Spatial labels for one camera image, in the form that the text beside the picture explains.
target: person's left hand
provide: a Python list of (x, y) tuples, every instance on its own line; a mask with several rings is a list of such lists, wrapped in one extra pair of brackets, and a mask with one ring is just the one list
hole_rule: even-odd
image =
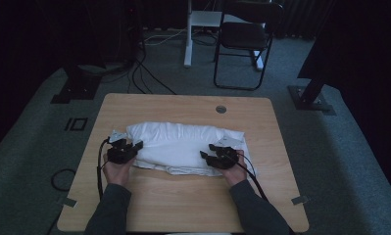
[[(128, 161), (126, 164), (114, 164), (107, 162), (103, 167), (103, 172), (106, 175), (107, 183), (113, 183), (126, 187), (128, 182), (128, 172), (133, 165), (135, 158)], [(107, 161), (107, 154), (104, 155), (104, 161)]]

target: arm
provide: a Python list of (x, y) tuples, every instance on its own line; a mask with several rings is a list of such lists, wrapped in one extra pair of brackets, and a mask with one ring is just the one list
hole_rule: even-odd
[(105, 164), (103, 171), (108, 184), (84, 234), (125, 234), (127, 208), (131, 198), (126, 185), (133, 162), (134, 159), (127, 164)]
[[(239, 163), (244, 163), (243, 151), (237, 151)], [(230, 186), (229, 193), (237, 207), (241, 226), (247, 235), (289, 234), (289, 226), (280, 213), (268, 201), (259, 197), (247, 172), (239, 165), (226, 170), (219, 169)]]
[(84, 234), (125, 234), (125, 219), (131, 193), (118, 184), (108, 184)]

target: white desk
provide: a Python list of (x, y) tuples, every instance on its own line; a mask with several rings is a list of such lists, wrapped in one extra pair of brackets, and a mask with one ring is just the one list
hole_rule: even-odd
[[(207, 12), (207, 11), (192, 11), (192, 0), (188, 0), (188, 19), (187, 19), (187, 37), (186, 37), (186, 50), (185, 50), (185, 59), (183, 65), (186, 68), (190, 68), (192, 64), (192, 26), (220, 26), (220, 17), (221, 12)], [(236, 18), (228, 18), (226, 21), (236, 21), (240, 22)], [(259, 58), (256, 64), (257, 70), (263, 69), (262, 58)]]

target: hand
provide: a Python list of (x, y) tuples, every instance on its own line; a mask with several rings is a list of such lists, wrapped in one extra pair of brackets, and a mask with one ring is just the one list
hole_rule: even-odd
[[(247, 167), (247, 165), (244, 163), (244, 151), (237, 150), (237, 155), (238, 162), (244, 167)], [(218, 171), (221, 172), (222, 176), (225, 178), (226, 182), (230, 187), (247, 179), (247, 172), (238, 164), (236, 164), (230, 169), (218, 169)]]
[(104, 161), (107, 162), (103, 167), (103, 172), (106, 175), (107, 183), (119, 184), (125, 188), (128, 182), (128, 172), (133, 165), (135, 158), (128, 161), (126, 164), (114, 164), (107, 162), (107, 155), (104, 155)]

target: hand-mounted device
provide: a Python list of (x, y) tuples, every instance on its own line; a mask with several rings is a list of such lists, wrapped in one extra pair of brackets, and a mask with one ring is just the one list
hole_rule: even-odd
[(214, 168), (229, 169), (238, 163), (238, 154), (231, 147), (218, 147), (213, 144), (209, 145), (211, 151), (215, 151), (217, 156), (209, 156), (207, 153), (200, 151), (201, 157), (207, 161), (207, 165)]
[(100, 200), (103, 197), (103, 183), (101, 182), (101, 170), (103, 165), (101, 165), (101, 152), (103, 151), (103, 146), (106, 143), (112, 145), (112, 148), (107, 151), (107, 162), (111, 162), (118, 165), (126, 164), (128, 161), (136, 157), (137, 152), (143, 148), (143, 141), (127, 144), (126, 133), (118, 133), (115, 130), (109, 138), (105, 139), (101, 143), (100, 151), (98, 152), (98, 165), (97, 165), (97, 188), (100, 196)]
[(120, 139), (110, 143), (112, 148), (107, 151), (109, 162), (122, 165), (136, 157), (137, 152), (143, 148), (143, 141), (138, 142), (133, 146), (132, 143), (127, 144), (127, 140)]

